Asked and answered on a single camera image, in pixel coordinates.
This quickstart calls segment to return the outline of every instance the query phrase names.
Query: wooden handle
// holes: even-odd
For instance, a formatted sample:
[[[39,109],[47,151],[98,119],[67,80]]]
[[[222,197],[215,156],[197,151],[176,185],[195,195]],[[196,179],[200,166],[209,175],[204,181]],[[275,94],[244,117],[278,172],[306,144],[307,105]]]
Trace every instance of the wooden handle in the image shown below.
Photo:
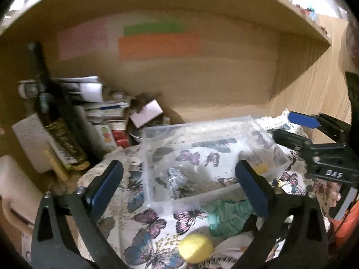
[[[19,231],[26,233],[28,236],[32,236],[32,229],[20,220],[11,210],[11,200],[8,198],[2,199],[2,212],[6,220],[14,227],[16,227]]]

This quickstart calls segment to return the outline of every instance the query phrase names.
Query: white mug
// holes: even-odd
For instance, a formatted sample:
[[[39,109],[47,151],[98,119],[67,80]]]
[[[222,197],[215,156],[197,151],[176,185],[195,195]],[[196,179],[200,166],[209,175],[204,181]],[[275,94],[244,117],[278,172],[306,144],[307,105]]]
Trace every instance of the white mug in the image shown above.
[[[2,211],[8,222],[32,235],[32,229],[13,211],[34,224],[42,194],[10,155],[0,158],[0,195]]]

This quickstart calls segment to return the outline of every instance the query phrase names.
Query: yellow egg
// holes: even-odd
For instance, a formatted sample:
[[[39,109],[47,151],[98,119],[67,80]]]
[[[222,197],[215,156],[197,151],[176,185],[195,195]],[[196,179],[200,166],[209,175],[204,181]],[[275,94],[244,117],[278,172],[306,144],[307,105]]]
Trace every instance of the yellow egg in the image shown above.
[[[266,164],[259,164],[253,168],[257,175],[262,175],[265,172],[268,172],[268,167]]]
[[[213,244],[204,234],[193,233],[180,241],[178,250],[188,263],[197,264],[211,256]]]

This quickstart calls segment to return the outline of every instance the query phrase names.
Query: orange fabric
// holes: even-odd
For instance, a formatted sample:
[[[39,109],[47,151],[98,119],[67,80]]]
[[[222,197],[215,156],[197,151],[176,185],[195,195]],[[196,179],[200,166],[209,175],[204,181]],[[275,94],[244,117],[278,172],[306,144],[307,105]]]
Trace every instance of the orange fabric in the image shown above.
[[[200,37],[192,33],[139,34],[118,39],[120,59],[184,57],[200,53]]]
[[[359,221],[359,201],[353,206],[344,224],[335,235],[335,244],[341,247],[350,237]],[[332,219],[334,231],[337,230],[342,221]]]

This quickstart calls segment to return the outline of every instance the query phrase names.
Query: screw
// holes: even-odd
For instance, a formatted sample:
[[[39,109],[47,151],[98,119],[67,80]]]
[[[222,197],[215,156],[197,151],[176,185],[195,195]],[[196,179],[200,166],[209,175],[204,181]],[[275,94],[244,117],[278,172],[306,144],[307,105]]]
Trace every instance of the screw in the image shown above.
[[[283,194],[285,193],[284,190],[281,187],[274,187],[273,191],[275,194]]]
[[[310,198],[315,198],[315,193],[314,193],[313,191],[309,191],[309,192],[308,192],[308,196],[309,196]]]
[[[76,189],[77,195],[84,194],[85,192],[86,192],[86,187],[84,187],[84,186],[80,186]]]
[[[48,198],[50,198],[50,197],[51,197],[51,192],[50,192],[50,191],[45,192],[44,198],[45,198],[45,199],[48,199]]]

